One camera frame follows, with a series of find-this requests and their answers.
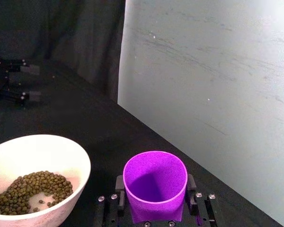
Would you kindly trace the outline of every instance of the bolt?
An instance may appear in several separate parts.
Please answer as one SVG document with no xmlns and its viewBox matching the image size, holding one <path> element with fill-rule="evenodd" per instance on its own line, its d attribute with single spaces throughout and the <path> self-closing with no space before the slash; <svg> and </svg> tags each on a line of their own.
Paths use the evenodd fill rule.
<svg viewBox="0 0 284 227">
<path fill-rule="evenodd" d="M 208 197 L 209 197 L 211 200 L 214 200 L 214 199 L 216 198 L 216 196 L 213 195 L 213 194 L 210 194 Z"/>
<path fill-rule="evenodd" d="M 118 198 L 117 194 L 112 194 L 111 196 L 112 200 L 115 200 L 116 198 Z"/>
<path fill-rule="evenodd" d="M 144 227 L 151 227 L 151 223 L 149 221 L 144 222 Z"/>
<path fill-rule="evenodd" d="M 174 227 L 176 226 L 176 223 L 174 221 L 169 221 L 169 227 Z"/>
<path fill-rule="evenodd" d="M 104 201 L 104 199 L 105 199 L 104 196 L 100 196 L 100 197 L 98 198 L 98 201 L 99 201 L 99 202 L 102 202 L 102 201 Z"/>
</svg>

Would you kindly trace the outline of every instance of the dark fabric backdrop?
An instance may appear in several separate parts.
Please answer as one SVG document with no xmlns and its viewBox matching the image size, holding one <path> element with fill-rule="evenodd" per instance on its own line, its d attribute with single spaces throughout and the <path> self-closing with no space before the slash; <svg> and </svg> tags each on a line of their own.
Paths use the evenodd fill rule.
<svg viewBox="0 0 284 227">
<path fill-rule="evenodd" d="M 125 0 L 0 0 L 0 57 L 50 59 L 117 101 Z"/>
</svg>

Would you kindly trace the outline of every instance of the ceramic bowl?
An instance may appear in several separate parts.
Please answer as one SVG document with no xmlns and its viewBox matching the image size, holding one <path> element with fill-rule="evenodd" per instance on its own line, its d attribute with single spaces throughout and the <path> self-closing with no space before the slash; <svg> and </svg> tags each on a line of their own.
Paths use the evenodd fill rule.
<svg viewBox="0 0 284 227">
<path fill-rule="evenodd" d="M 70 214 L 90 175 L 90 159 L 76 142 L 54 135 L 31 135 L 0 144 L 0 193 L 19 176 L 49 171 L 61 174 L 73 185 L 73 194 L 59 204 L 48 208 L 37 205 L 32 197 L 30 205 L 40 211 L 25 215 L 0 215 L 0 227 L 57 227 Z"/>
</svg>

